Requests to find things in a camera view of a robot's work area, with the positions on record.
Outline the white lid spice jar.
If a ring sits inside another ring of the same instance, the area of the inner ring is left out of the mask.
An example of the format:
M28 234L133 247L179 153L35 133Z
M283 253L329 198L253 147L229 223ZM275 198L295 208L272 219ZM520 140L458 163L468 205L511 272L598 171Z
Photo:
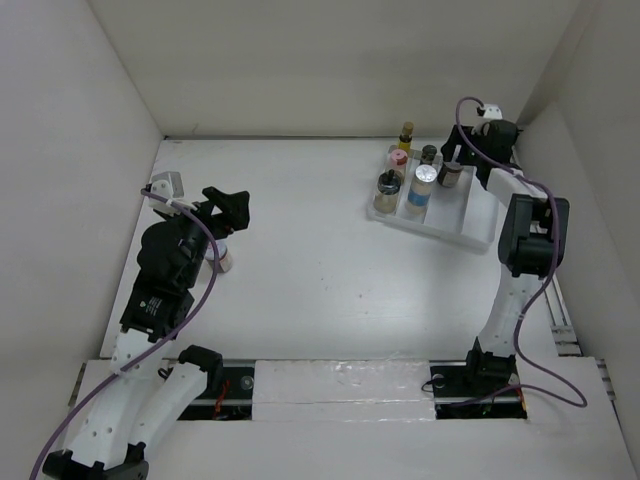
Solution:
M455 161L443 161L438 173L437 182L444 188L453 188L459 181L464 167Z

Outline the small black cap jar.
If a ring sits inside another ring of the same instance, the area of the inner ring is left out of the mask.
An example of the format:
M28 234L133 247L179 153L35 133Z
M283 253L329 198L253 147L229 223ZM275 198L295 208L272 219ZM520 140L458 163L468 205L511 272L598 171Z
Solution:
M425 145L421 150L420 164L433 166L437 154L438 154L438 149L435 145L432 145L432 144Z

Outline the silver lid jar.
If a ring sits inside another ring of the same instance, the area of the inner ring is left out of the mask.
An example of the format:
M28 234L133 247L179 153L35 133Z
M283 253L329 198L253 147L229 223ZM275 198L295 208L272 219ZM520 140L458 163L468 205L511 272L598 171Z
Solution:
M215 251L211 243L207 246L205 260L211 268L218 267L220 272L227 273L233 266L233 257L224 240L217 240L215 244L218 252L218 260L215 260Z

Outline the yellow label sauce bottle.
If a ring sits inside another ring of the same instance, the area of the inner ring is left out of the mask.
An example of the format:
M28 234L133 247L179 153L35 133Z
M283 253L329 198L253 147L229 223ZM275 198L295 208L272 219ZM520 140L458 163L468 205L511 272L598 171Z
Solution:
M411 143L413 140L414 124L407 121L403 124L401 133L398 137L398 148L407 154L411 151Z

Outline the blue label white bottle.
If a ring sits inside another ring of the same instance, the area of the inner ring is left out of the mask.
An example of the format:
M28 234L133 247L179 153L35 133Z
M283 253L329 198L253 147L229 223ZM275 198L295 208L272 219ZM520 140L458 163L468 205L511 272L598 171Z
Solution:
M411 215L426 211L437 176L437 170L431 165L421 164L415 169L405 203Z

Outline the pink lid spice jar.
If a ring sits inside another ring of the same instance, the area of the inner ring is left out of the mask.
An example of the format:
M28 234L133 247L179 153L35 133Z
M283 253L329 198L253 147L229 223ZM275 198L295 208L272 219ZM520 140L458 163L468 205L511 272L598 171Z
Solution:
M386 169L394 170L400 177L404 177L408 160L407 152L396 148L389 153Z

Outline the black grinder cap jar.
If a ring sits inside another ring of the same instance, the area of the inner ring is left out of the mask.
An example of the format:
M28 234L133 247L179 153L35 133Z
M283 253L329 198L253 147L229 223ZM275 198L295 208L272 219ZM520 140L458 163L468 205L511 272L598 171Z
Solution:
M384 214L393 213L397 207L401 187L402 179L396 170L383 172L377 180L374 209Z

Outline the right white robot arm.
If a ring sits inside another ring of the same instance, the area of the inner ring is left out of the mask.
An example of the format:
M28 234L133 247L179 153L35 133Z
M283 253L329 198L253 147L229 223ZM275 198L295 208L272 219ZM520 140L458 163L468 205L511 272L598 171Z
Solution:
M564 256L570 204L513 163L519 134L506 120L477 127L456 124L441 149L446 165L474 167L482 188L507 209L497 248L501 276L489 318L464 366L443 375L444 386L461 396L461 408L516 390L511 379L517 360L525 357L520 345L524 319Z

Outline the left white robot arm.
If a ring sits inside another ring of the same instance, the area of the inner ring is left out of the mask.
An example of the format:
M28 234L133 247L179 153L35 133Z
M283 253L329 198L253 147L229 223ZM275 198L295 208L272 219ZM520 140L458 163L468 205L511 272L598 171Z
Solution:
M187 205L159 182L141 193L161 220L141 237L139 271L120 320L110 374L56 428L31 478L144 479L148 453L188 405L222 387L221 354L191 345L157 392L150 391L178 334L213 290L209 283L201 298L191 293L206 252L248 228L250 195L207 187L204 201Z

